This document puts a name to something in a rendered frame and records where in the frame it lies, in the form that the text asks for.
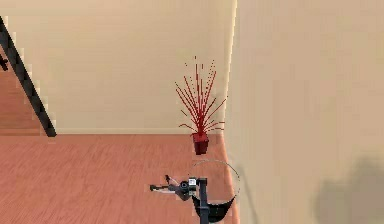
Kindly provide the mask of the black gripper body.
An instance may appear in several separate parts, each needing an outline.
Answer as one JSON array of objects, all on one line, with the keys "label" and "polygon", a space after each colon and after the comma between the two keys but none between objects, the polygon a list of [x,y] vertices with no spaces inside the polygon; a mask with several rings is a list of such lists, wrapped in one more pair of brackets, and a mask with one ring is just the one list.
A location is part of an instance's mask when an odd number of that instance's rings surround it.
[{"label": "black gripper body", "polygon": [[182,181],[175,187],[175,194],[179,196],[181,200],[187,201],[190,198],[189,183],[187,181]]}]

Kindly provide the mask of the red potted house plant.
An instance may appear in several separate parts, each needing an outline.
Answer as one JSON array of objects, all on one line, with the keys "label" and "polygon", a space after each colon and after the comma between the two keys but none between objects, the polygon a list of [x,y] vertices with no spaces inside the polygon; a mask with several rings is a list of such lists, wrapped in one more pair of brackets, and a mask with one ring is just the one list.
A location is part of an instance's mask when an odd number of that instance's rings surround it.
[{"label": "red potted house plant", "polygon": [[192,131],[190,134],[196,155],[206,154],[209,146],[208,133],[212,131],[224,131],[224,120],[216,120],[214,115],[224,106],[228,97],[218,101],[211,97],[214,82],[217,76],[215,61],[209,67],[199,63],[197,57],[193,58],[193,73],[183,76],[184,87],[175,83],[175,91],[184,109],[181,113],[190,118],[190,124],[181,123],[179,127],[185,127]]}]

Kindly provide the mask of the brown black-edged room door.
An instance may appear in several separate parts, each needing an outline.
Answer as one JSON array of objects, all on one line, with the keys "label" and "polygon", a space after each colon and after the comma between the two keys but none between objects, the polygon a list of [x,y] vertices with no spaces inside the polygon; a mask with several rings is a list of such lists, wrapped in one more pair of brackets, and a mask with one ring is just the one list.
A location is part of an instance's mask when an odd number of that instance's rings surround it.
[{"label": "brown black-edged room door", "polygon": [[55,137],[57,133],[47,107],[15,42],[6,18],[0,16],[0,55],[8,60],[7,71],[0,66],[0,136]]}]

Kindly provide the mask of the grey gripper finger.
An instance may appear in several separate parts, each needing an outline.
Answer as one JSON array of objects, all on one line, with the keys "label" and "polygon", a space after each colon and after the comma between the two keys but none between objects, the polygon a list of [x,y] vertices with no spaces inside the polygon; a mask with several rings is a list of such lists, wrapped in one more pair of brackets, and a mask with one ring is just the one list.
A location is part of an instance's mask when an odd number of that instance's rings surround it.
[{"label": "grey gripper finger", "polygon": [[165,175],[165,180],[167,182],[168,185],[175,185],[175,186],[179,186],[179,182],[177,180],[175,180],[174,178],[172,178],[171,176],[169,175]]},{"label": "grey gripper finger", "polygon": [[159,193],[165,193],[165,194],[174,194],[175,193],[175,186],[174,185],[150,185],[149,189],[151,191],[159,192]]}]

